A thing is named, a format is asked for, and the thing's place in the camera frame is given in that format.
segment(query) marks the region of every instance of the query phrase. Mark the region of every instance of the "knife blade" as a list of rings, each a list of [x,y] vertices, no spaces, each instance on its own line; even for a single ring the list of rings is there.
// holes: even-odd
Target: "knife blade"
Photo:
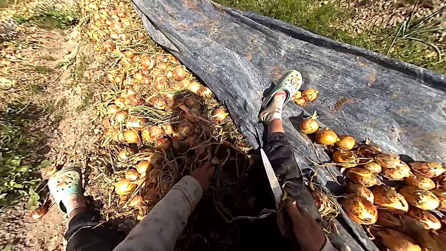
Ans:
[[[276,201],[276,209],[279,209],[280,200],[282,198],[282,189],[280,188],[279,181],[274,173],[273,167],[266,156],[265,151],[260,148],[260,154],[262,155],[263,166],[265,167],[266,176],[268,177],[269,185],[273,191],[274,200]]]

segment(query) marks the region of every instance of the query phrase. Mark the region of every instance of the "onion skin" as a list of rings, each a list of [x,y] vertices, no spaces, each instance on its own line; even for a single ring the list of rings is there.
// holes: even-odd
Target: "onion skin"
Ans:
[[[342,150],[351,150],[355,147],[356,140],[349,135],[339,136],[339,140],[334,143],[335,146]]]
[[[423,190],[431,190],[435,188],[435,182],[431,178],[420,175],[406,177],[404,181],[409,186],[414,186]]]
[[[434,210],[440,206],[440,201],[431,192],[420,190],[413,186],[404,186],[400,193],[410,204],[424,210]]]
[[[375,174],[358,167],[349,169],[347,171],[347,177],[351,182],[363,185],[364,187],[371,187],[378,183]]]
[[[375,196],[375,204],[385,208],[392,213],[403,214],[409,210],[409,204],[401,194],[395,189],[384,185],[372,187],[372,193]]]
[[[349,195],[348,198],[343,198],[340,204],[347,216],[359,224],[375,224],[378,219],[376,207],[361,196]]]
[[[322,129],[316,132],[314,140],[325,146],[333,145],[338,140],[338,135],[330,129]]]
[[[319,124],[316,122],[318,118],[316,111],[313,113],[311,118],[302,120],[299,122],[299,128],[305,134],[312,134],[319,129]]]

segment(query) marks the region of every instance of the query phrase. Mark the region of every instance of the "gray sleeve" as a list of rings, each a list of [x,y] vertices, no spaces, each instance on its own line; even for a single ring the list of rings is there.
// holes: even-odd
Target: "gray sleeve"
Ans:
[[[114,251],[173,251],[202,196],[200,183],[183,177]]]

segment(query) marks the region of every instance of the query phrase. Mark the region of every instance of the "gray tarp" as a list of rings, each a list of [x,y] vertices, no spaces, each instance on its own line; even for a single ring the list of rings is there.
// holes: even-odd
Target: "gray tarp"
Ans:
[[[370,138],[397,155],[445,162],[444,75],[208,0],[133,4],[150,36],[211,88],[255,148],[263,133],[257,114],[264,90],[287,70],[297,69],[303,75],[302,88],[319,90],[318,99],[308,106],[290,103],[283,110],[285,130],[302,169],[317,168],[304,155],[329,161],[323,149],[296,130],[302,117],[315,110],[320,124],[338,134]],[[336,167],[318,171],[319,180],[330,189],[334,176],[340,176]],[[340,220],[362,248],[376,250],[359,225],[345,215]],[[354,245],[352,250],[361,250]]]

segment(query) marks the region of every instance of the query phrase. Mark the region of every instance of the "foot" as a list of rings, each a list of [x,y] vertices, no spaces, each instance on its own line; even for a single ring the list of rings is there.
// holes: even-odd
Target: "foot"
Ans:
[[[286,97],[287,94],[285,91],[277,92],[274,95],[271,104],[265,110],[260,112],[259,114],[260,121],[262,121],[263,123],[268,123],[274,119],[282,120],[282,107]]]

